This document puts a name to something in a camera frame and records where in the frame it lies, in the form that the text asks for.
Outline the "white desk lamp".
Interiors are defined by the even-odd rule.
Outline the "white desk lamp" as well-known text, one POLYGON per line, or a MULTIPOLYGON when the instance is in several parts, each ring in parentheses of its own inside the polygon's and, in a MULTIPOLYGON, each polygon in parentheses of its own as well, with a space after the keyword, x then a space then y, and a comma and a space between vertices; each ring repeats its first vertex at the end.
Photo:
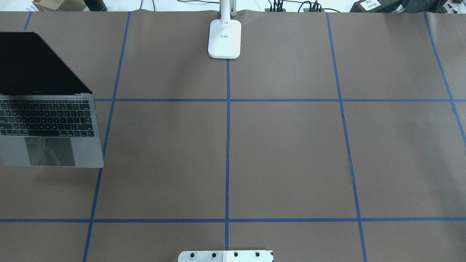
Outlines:
POLYGON ((242 25, 234 17, 236 0, 220 1, 220 17, 210 23, 208 55, 215 59, 236 59, 240 56, 242 25))

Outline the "brown cardboard box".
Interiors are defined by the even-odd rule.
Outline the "brown cardboard box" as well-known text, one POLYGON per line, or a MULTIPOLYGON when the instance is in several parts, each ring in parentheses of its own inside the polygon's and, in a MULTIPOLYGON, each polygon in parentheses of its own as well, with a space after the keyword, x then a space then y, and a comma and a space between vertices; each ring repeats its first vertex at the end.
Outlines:
POLYGON ((83 0, 32 0, 39 11, 80 12, 86 4, 83 0))

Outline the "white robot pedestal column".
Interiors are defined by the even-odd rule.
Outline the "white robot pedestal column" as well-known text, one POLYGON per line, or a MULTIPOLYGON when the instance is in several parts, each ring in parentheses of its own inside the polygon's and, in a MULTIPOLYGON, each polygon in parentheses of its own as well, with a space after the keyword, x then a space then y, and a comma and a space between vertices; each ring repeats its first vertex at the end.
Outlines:
POLYGON ((183 251, 178 262, 273 262, 269 250, 198 250, 183 251))

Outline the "grey laptop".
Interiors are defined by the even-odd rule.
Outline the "grey laptop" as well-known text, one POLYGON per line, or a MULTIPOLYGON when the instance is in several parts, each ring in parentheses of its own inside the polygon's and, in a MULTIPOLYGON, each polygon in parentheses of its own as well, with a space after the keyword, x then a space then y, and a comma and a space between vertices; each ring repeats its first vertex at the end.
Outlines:
POLYGON ((1 32, 0 94, 4 164, 104 166, 92 91, 37 33, 1 32))

